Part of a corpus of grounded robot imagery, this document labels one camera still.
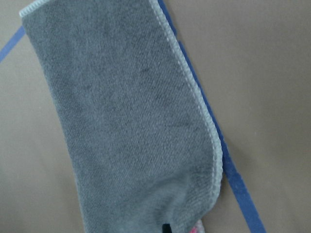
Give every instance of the beige table surface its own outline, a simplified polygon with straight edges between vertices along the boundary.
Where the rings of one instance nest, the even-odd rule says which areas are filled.
[[[0,48],[31,0],[0,0]],[[166,0],[271,233],[311,232],[311,1]],[[223,180],[208,233],[247,233]],[[74,177],[29,39],[0,64],[0,233],[82,233]]]

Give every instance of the microfiber cloth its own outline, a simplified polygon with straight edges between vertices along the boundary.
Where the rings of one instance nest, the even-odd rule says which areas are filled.
[[[59,115],[86,233],[189,233],[222,149],[157,0],[37,0],[20,12]]]

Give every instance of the gray towel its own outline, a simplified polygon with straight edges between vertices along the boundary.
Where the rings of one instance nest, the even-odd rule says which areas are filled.
[[[188,233],[222,150],[157,0],[37,0],[20,12],[75,172],[86,233]]]

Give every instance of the blue line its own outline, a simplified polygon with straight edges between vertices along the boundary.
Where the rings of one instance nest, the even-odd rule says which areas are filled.
[[[159,2],[160,7],[163,10],[163,13],[165,14],[166,19],[168,20],[169,24],[173,25],[172,20],[169,16],[168,10],[166,9],[163,0],[158,0],[158,2]],[[173,30],[174,34],[176,35],[175,27],[173,27],[172,30]],[[265,230],[264,225],[263,225],[263,223],[259,217],[259,214],[256,210],[256,207],[255,207],[253,201],[252,201],[252,198],[247,191],[246,185],[245,185],[241,175],[238,173],[237,169],[235,168],[235,165],[234,165],[234,163],[230,157],[228,147],[225,143],[224,136],[220,130],[220,127],[219,127],[217,121],[216,121],[216,118],[213,114],[213,111],[212,111],[212,109],[211,109],[211,107],[207,101],[207,98],[206,98],[204,91],[202,89],[202,86],[200,85],[200,82],[199,82],[199,80],[195,74],[195,71],[191,65],[191,62],[190,62],[190,60],[186,54],[186,50],[180,41],[179,41],[179,46],[180,46],[180,48],[181,48],[181,50],[182,50],[182,52],[186,58],[186,61],[189,65],[190,70],[192,71],[193,77],[194,77],[195,81],[197,82],[197,84],[201,90],[204,102],[205,102],[207,109],[209,111],[209,114],[211,115],[211,117],[214,121],[214,124],[216,126],[216,129],[217,129],[217,132],[218,132],[221,144],[222,144],[222,149],[223,149],[224,172],[228,178],[228,181],[229,181],[231,189],[234,193],[234,196],[237,199],[237,202],[240,206],[240,209],[244,215],[244,218],[246,220],[248,228],[249,228],[251,233],[266,233],[266,230]]]
[[[10,51],[14,48],[14,46],[19,42],[19,40],[25,35],[25,30],[23,26],[21,26],[17,32],[12,36],[9,42],[1,49],[0,51],[0,63],[4,60],[4,58],[10,53]]]

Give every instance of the fabric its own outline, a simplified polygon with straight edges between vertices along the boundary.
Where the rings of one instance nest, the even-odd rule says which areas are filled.
[[[188,233],[216,202],[221,143],[156,0],[41,0],[23,26],[49,85],[86,233]]]

